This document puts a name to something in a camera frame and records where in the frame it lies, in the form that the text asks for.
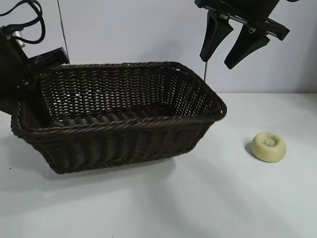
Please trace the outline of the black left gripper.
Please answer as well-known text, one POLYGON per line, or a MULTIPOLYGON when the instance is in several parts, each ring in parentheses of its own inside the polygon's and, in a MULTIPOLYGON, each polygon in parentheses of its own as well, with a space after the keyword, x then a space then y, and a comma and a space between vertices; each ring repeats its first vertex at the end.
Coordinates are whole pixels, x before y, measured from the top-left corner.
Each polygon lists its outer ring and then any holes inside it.
POLYGON ((0 110, 13 113, 18 101, 39 108, 44 101, 39 88, 40 77, 60 65, 69 63, 63 48, 29 58, 8 29, 0 28, 0 110))

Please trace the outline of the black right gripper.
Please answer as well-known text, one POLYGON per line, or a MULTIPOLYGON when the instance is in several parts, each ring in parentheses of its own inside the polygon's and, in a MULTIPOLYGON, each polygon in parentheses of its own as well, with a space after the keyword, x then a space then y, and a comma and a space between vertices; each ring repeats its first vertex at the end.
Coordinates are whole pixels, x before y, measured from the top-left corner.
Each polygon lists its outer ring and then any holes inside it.
POLYGON ((208 62, 220 43, 233 31, 229 17, 244 24, 224 61, 229 69, 266 46, 270 39, 265 33, 284 40, 290 30, 269 18, 278 3, 277 0, 196 0, 197 7, 214 11, 207 13, 206 33, 200 52, 202 61, 208 62))

